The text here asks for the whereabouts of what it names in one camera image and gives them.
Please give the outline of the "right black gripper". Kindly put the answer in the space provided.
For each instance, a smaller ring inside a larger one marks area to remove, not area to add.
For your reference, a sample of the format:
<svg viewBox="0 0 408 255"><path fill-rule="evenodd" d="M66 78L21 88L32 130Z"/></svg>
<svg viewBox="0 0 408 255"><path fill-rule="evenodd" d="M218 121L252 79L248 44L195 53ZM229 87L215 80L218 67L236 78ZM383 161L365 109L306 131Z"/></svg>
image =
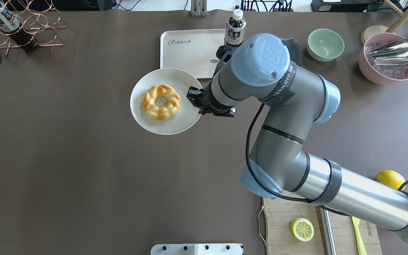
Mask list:
<svg viewBox="0 0 408 255"><path fill-rule="evenodd" d="M235 116L237 107L226 106L218 102L212 93L211 84L214 81L218 81L217 73L222 69L225 63L231 59L233 52L236 49L236 47L228 45L220 46L216 52L216 56L220 61L217 63L211 81L203 89L198 89L193 86L189 87L186 97L195 108L198 108L198 113L200 115L212 113L219 117Z"/></svg>

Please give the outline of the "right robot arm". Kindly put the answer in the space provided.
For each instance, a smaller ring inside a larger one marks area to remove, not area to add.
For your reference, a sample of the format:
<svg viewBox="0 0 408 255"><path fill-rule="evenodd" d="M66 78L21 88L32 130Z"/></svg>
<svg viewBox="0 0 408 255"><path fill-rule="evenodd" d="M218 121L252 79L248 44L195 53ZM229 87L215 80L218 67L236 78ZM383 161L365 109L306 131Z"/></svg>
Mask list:
<svg viewBox="0 0 408 255"><path fill-rule="evenodd" d="M247 135L243 184L268 199L296 193L301 198L292 201L369 221L408 243L408 193L302 150L312 124L329 120L338 109L338 87L296 65L273 34L256 34L226 55L231 59L208 85L190 87L187 98L199 114L222 117L233 117L237 104L251 96L269 106L252 149Z"/></svg>

